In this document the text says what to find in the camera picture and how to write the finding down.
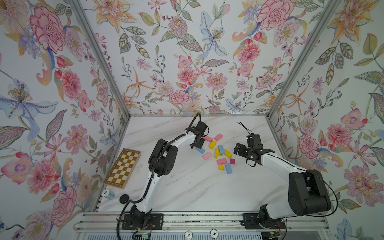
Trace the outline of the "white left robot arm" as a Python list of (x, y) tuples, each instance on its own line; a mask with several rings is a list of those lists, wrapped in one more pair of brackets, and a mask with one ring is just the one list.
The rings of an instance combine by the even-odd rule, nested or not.
[(174, 168), (179, 148), (190, 146), (192, 149), (200, 149), (205, 142), (208, 125), (202, 120), (199, 120), (196, 125), (194, 122), (195, 120), (192, 120), (181, 135), (171, 140), (158, 140), (149, 158), (149, 174), (141, 197), (138, 200), (131, 200), (127, 194), (120, 197), (120, 203), (124, 207), (117, 217), (118, 223), (123, 222), (125, 215), (130, 215), (134, 224), (141, 227), (148, 224), (162, 177), (168, 175)]

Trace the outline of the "pink rectangular block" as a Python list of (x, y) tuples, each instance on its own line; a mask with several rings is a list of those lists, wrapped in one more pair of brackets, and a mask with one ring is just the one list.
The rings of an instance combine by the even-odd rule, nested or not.
[(219, 141), (222, 137), (223, 137), (222, 134), (218, 134), (214, 139), (215, 139), (215, 141), (217, 142), (217, 141)]

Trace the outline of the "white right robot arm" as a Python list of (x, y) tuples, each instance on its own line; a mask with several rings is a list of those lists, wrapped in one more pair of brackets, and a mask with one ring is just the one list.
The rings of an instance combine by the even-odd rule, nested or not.
[(264, 228), (273, 227), (284, 218), (309, 216), (331, 209), (326, 182), (317, 170), (301, 169), (293, 163), (265, 149), (259, 135), (247, 136), (247, 145), (237, 143), (234, 154), (251, 162), (250, 166), (264, 166), (288, 183), (288, 196), (283, 200), (263, 205), (258, 223)]

